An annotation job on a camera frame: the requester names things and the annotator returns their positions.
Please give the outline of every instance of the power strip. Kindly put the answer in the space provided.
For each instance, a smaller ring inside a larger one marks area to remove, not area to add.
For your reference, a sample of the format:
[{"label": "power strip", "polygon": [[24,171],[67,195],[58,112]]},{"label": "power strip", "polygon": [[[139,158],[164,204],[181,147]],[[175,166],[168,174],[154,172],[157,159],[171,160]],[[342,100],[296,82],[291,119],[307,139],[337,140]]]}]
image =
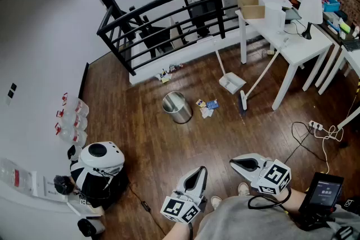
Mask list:
[{"label": "power strip", "polygon": [[322,125],[321,125],[320,123],[318,123],[318,122],[313,121],[313,120],[311,120],[311,121],[309,122],[309,126],[310,126],[311,128],[314,128],[315,130],[319,130],[319,131],[322,130]]}]

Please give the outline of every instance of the gray shirt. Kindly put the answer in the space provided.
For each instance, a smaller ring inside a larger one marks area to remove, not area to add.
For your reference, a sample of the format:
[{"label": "gray shirt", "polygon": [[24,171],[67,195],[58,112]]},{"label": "gray shirt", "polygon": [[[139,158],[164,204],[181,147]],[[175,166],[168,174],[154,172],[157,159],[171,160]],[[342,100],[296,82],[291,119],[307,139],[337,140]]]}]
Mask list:
[{"label": "gray shirt", "polygon": [[[223,200],[218,208],[200,223],[196,240],[268,240],[268,239],[331,239],[334,231],[319,228],[310,232],[299,229],[280,207],[264,210],[248,209],[250,196],[236,196]],[[265,199],[255,199],[253,206],[271,204]],[[340,206],[331,217],[341,226],[354,228],[354,239],[360,231],[360,217]]]}]

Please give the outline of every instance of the water bottle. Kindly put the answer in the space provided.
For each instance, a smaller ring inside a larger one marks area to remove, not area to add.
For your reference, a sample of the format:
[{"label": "water bottle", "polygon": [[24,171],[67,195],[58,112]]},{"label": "water bottle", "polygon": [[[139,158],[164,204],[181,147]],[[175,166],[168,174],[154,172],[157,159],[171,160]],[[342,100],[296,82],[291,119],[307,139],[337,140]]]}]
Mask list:
[{"label": "water bottle", "polygon": [[73,126],[61,127],[59,123],[56,123],[55,129],[56,135],[58,135],[61,140],[68,142],[71,145],[77,145],[80,147],[85,146],[86,138],[88,138],[88,134],[86,134],[86,132],[80,131]]},{"label": "water bottle", "polygon": [[87,106],[84,101],[67,93],[62,97],[62,105],[65,106],[65,110],[75,111],[84,117],[89,114],[89,106]]},{"label": "water bottle", "polygon": [[32,195],[32,175],[6,158],[0,158],[0,180],[11,188]]},{"label": "water bottle", "polygon": [[75,111],[58,111],[56,117],[60,117],[65,126],[73,126],[81,131],[84,131],[88,126],[86,117],[77,114]]}]

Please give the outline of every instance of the sneaker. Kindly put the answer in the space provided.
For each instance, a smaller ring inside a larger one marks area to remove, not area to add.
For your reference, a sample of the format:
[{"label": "sneaker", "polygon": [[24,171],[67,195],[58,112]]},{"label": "sneaker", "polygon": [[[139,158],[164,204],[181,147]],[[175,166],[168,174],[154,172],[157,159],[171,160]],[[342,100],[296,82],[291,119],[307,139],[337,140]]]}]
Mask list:
[{"label": "sneaker", "polygon": [[245,182],[240,183],[240,185],[237,187],[237,193],[239,196],[250,195],[249,186]]},{"label": "sneaker", "polygon": [[218,196],[213,196],[210,200],[211,205],[213,205],[214,210],[216,210],[216,208],[219,206],[219,204],[221,203],[222,199]]}]

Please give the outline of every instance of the blue container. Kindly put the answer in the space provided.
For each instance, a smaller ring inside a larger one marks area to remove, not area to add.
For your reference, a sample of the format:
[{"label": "blue container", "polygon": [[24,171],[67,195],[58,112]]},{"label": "blue container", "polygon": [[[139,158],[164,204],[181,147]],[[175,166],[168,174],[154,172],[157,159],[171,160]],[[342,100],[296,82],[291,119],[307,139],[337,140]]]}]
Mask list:
[{"label": "blue container", "polygon": [[324,3],[324,12],[335,12],[340,10],[340,2],[336,0],[328,0],[330,3]]}]

